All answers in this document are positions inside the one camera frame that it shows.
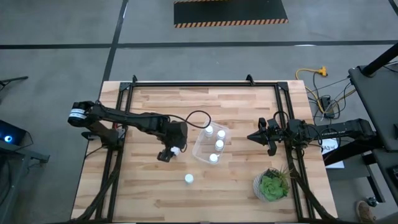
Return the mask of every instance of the plant pot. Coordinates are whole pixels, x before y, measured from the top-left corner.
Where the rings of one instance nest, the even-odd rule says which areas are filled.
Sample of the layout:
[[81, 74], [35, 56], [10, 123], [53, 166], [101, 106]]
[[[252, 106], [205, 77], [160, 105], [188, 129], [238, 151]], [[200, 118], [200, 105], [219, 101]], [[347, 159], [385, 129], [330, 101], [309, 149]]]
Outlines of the plant pot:
[[[271, 202], [270, 200], [267, 199], [266, 196], [264, 196], [264, 194], [263, 194], [263, 193], [261, 192], [261, 190], [260, 190], [260, 185], [261, 185], [262, 177], [263, 177], [263, 176], [273, 177], [272, 175], [271, 175], [271, 176], [269, 175], [269, 171], [270, 171], [270, 170], [267, 170], [267, 171], [265, 171], [265, 172], [263, 172], [263, 173], [257, 175], [256, 178], [254, 178], [254, 180], [253, 180], [253, 191], [254, 191], [254, 194], [255, 194], [256, 197], [257, 197], [258, 199], [260, 199], [262, 202]], [[281, 199], [283, 199], [284, 197], [286, 197], [286, 196], [283, 196], [283, 197], [281, 197], [281, 198], [278, 198], [277, 200], [273, 200], [272, 202], [281, 200]]]

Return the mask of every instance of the blue light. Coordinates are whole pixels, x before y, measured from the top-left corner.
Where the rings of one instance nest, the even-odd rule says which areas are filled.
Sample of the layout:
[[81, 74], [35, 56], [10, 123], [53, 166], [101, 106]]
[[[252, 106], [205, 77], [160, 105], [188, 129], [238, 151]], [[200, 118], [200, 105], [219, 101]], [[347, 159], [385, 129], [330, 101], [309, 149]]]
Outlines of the blue light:
[[4, 137], [5, 142], [10, 143], [12, 141], [12, 137], [11, 136], [6, 136]]

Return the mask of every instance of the potted succulent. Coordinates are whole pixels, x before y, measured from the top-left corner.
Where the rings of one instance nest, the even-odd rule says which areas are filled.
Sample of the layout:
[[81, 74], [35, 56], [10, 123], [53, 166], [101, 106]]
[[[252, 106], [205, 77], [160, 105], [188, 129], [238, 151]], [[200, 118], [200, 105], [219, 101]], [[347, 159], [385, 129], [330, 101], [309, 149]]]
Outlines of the potted succulent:
[[286, 197], [290, 189], [287, 183], [289, 173], [287, 168], [281, 168], [280, 170], [275, 168], [267, 169], [254, 179], [254, 193], [264, 202], [274, 202]]

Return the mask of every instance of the green succulent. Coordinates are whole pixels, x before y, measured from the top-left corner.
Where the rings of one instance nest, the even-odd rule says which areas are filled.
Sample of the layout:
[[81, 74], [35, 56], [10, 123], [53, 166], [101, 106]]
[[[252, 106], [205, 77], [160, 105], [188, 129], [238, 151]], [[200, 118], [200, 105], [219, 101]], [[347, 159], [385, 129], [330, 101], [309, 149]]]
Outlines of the green succulent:
[[289, 186], [286, 182], [287, 174], [285, 170], [268, 169], [261, 177], [260, 191], [268, 201], [273, 202], [287, 196], [289, 193]]

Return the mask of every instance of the clear plastic bin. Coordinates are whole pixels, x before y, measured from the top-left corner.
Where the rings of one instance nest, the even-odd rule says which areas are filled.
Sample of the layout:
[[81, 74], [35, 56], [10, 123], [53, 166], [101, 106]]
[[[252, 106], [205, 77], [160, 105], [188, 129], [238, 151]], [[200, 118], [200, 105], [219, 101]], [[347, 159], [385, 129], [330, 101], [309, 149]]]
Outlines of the clear plastic bin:
[[[217, 163], [219, 163], [219, 161], [221, 159], [221, 155], [222, 155], [223, 151], [225, 150], [225, 148], [231, 144], [231, 132], [230, 132], [229, 128], [222, 126], [220, 124], [214, 123], [214, 122], [211, 122], [210, 126], [213, 127], [213, 134], [211, 136], [207, 136], [206, 131], [204, 129], [202, 129], [200, 131], [198, 139], [193, 147], [192, 154], [197, 159], [199, 159], [203, 162], [207, 162], [210, 164], [217, 164]], [[218, 140], [217, 133], [218, 133], [218, 131], [221, 131], [221, 130], [225, 131], [225, 137], [223, 139], [220, 139], [224, 143], [224, 148], [217, 151], [216, 147], [215, 147], [215, 144]], [[212, 154], [215, 154], [217, 156], [216, 162], [212, 162], [210, 160], [210, 156]]]

